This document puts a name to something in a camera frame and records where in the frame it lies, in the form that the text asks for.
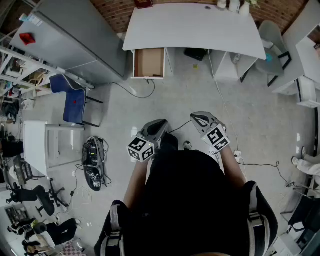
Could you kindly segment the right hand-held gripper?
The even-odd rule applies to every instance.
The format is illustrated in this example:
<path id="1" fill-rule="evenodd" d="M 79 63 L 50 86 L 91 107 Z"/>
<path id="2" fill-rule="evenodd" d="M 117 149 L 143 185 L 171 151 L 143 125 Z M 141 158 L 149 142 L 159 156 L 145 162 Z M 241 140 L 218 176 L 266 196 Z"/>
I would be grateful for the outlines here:
<path id="1" fill-rule="evenodd" d="M 230 144 L 225 125 L 210 112 L 193 112 L 190 114 L 190 120 L 200 133 L 201 139 L 216 152 L 220 152 Z"/>

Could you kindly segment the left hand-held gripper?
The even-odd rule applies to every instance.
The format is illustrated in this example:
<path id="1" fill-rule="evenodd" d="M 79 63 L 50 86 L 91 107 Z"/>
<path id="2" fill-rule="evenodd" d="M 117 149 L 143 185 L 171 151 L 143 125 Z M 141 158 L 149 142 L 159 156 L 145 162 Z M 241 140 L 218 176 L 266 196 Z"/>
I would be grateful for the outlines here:
<path id="1" fill-rule="evenodd" d="M 131 130 L 131 141 L 127 146 L 129 156 L 140 163 L 148 161 L 159 151 L 168 127 L 169 122 L 166 119 L 157 119 L 145 124 L 141 132 Z"/>

